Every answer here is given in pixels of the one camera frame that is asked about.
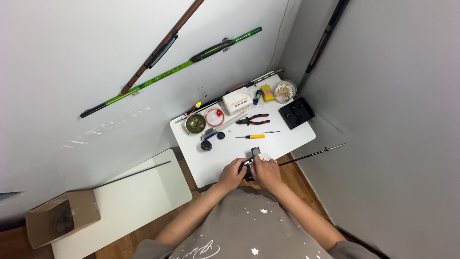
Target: pliers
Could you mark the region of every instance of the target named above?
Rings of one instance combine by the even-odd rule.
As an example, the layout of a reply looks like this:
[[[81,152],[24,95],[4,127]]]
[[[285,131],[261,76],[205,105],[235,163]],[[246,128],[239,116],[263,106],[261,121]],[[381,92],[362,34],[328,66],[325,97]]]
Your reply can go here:
[[[257,114],[257,115],[254,115],[250,118],[246,117],[246,119],[243,119],[243,120],[239,120],[239,121],[236,121],[236,124],[246,124],[246,125],[250,125],[250,124],[253,124],[253,125],[261,125],[261,124],[265,124],[265,123],[269,123],[270,120],[265,120],[265,121],[251,121],[252,119],[255,119],[255,118],[258,118],[258,117],[268,117],[268,113],[265,113],[265,114]]]

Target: screwdriver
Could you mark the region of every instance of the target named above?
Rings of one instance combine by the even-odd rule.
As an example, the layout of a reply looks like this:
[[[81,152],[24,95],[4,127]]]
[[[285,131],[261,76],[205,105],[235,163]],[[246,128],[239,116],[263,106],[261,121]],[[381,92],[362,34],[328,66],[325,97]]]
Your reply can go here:
[[[235,137],[237,138],[247,138],[247,139],[263,139],[265,138],[265,134],[259,134],[259,135],[247,135],[245,137]]]

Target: white tissue box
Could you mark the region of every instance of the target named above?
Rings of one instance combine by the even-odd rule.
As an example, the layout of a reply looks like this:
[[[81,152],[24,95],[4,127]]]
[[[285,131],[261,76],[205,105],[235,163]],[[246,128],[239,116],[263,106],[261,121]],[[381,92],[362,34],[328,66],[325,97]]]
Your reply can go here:
[[[247,91],[235,91],[227,94],[226,96],[222,97],[224,101],[225,108],[228,110],[230,115],[235,115],[239,111],[251,106],[253,104],[253,100],[247,93]]]

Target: grey t-shirt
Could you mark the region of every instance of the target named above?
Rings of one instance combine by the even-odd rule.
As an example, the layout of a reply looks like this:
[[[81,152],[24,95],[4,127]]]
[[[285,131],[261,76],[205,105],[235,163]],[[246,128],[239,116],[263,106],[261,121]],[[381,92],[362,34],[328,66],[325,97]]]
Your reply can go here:
[[[139,243],[132,259],[364,259],[378,258],[341,241],[327,253],[268,193],[238,187],[176,249],[154,240]]]

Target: yellow screwdriver handle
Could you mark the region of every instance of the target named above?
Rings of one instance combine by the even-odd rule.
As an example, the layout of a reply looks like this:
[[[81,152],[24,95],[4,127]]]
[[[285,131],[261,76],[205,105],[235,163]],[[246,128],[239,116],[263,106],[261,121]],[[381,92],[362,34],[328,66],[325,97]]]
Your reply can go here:
[[[265,138],[265,134],[259,134],[259,135],[249,135],[250,139],[263,139]]]

